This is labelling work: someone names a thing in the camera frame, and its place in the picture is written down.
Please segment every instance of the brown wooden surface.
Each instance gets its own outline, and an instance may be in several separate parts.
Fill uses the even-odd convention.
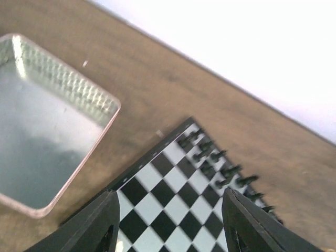
[[[0,35],[27,36],[122,102],[46,218],[0,206],[0,251],[22,251],[53,232],[159,142],[157,130],[168,133],[190,115],[243,164],[243,174],[260,175],[255,188],[288,228],[317,246],[335,247],[336,147],[82,0],[0,0],[0,6]]]

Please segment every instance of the checkered board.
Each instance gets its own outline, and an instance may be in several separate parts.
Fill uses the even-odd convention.
[[[194,161],[198,144],[210,140],[205,133],[185,148],[179,146],[179,139],[199,128],[187,119],[114,182],[120,202],[118,239],[124,252],[228,251],[222,218],[224,189],[254,191],[236,185],[240,174],[219,190],[215,181],[224,177],[219,172],[206,176],[199,169],[203,162],[216,171],[233,166],[226,157],[217,163],[207,156]],[[209,152],[219,151],[214,145]],[[265,206],[262,200],[256,204]]]

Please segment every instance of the wood grain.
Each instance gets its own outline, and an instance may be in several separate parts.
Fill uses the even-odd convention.
[[[22,251],[193,115],[286,226],[336,245],[336,147],[82,0],[0,0],[0,35],[21,33],[117,96],[120,114],[44,219],[0,206],[0,251]]]

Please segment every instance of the white wall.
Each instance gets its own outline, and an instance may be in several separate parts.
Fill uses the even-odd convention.
[[[336,143],[336,2],[92,0]]]

